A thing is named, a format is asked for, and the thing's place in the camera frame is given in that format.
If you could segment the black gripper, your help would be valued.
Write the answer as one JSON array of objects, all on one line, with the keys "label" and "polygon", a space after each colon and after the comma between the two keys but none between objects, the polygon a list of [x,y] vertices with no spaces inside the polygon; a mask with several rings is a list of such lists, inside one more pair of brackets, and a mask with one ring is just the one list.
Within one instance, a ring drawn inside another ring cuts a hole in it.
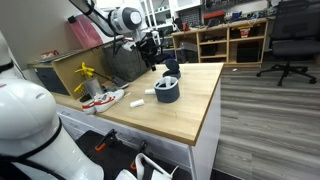
[{"label": "black gripper", "polygon": [[146,66],[152,71],[156,71],[155,56],[159,46],[153,39],[153,34],[148,32],[140,41],[137,42],[137,48],[141,56],[146,59]]}]

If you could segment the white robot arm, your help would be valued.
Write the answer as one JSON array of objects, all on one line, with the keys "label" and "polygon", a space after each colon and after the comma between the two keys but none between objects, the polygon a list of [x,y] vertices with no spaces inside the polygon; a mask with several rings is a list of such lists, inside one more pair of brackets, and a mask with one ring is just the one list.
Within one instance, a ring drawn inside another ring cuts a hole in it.
[{"label": "white robot arm", "polygon": [[116,37],[131,33],[141,51],[142,44],[152,37],[154,30],[148,28],[140,0],[123,0],[119,7],[103,10],[95,0],[68,0],[87,16],[106,36]]}]

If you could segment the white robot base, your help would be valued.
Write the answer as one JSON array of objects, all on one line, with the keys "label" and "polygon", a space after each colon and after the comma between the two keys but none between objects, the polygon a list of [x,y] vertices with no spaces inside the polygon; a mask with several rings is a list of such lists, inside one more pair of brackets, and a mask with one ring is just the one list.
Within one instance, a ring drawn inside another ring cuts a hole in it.
[{"label": "white robot base", "polygon": [[34,180],[103,180],[63,127],[56,101],[42,86],[16,76],[0,34],[0,155]]}]

